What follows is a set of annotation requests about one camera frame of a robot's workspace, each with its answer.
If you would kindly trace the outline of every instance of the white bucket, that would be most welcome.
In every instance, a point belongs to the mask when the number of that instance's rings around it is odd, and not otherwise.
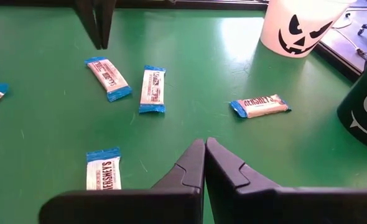
[[[270,0],[261,42],[272,51],[305,57],[356,0]]]

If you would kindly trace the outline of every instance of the green tabletop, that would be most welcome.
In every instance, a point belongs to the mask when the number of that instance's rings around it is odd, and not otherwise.
[[[123,188],[146,189],[209,136],[284,186],[367,187],[367,147],[336,116],[351,83],[315,53],[266,49],[263,16],[118,9],[96,50],[73,9],[0,7],[0,223],[36,223],[50,197],[85,189],[86,152],[119,146]],[[84,64],[94,56],[132,95],[108,102]],[[167,69],[165,114],[138,114],[145,64]],[[241,119],[228,104],[275,93],[292,112]]]

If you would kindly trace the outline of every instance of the black pumpkin mouth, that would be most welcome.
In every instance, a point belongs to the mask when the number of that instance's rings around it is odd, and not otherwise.
[[[295,48],[295,47],[290,47],[290,48],[287,48],[287,44],[286,42],[284,42],[284,39],[283,39],[283,36],[282,36],[282,31],[279,29],[279,43],[281,44],[282,48],[289,54],[292,54],[294,53],[295,55],[298,55],[298,54],[303,54],[307,51],[309,51],[310,49],[312,49],[318,42],[312,44],[310,47],[307,47],[306,49],[302,50],[302,49],[298,49],[298,48]]]
[[[350,128],[355,128],[355,127],[358,127],[362,132],[364,132],[365,134],[367,134],[367,130],[362,127],[359,122],[355,119],[355,116],[353,116],[353,111],[351,111],[351,115],[352,115],[352,123],[351,123],[351,126]]]

